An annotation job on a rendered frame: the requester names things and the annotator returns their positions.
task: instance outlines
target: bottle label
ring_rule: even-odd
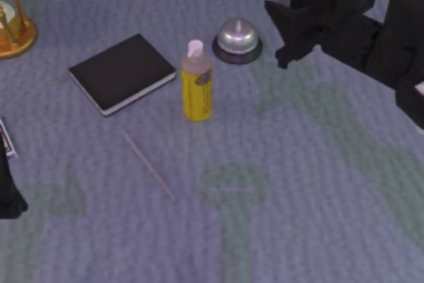
[[[212,114],[212,70],[200,76],[181,71],[184,114],[192,121],[204,121]]]

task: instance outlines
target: black notebook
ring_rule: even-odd
[[[104,116],[176,77],[176,69],[141,34],[73,66],[69,71]]]

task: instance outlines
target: lamp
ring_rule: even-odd
[[[21,2],[15,8],[0,1],[0,59],[12,58],[27,51],[37,38],[35,24],[24,13]]]

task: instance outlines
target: yellow bottle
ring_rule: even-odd
[[[200,40],[188,44],[181,63],[183,110],[191,121],[204,121],[212,115],[212,64]]]

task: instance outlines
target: tabletop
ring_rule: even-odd
[[[367,13],[382,21],[388,0]],[[424,137],[394,92],[319,48],[288,70],[264,0],[23,0],[39,29],[0,62],[0,117],[29,210],[0,221],[1,283],[421,283]],[[177,79],[111,117],[70,66],[141,33],[176,68],[244,17],[264,43],[213,59],[213,115]],[[175,193],[151,176],[127,132]]]

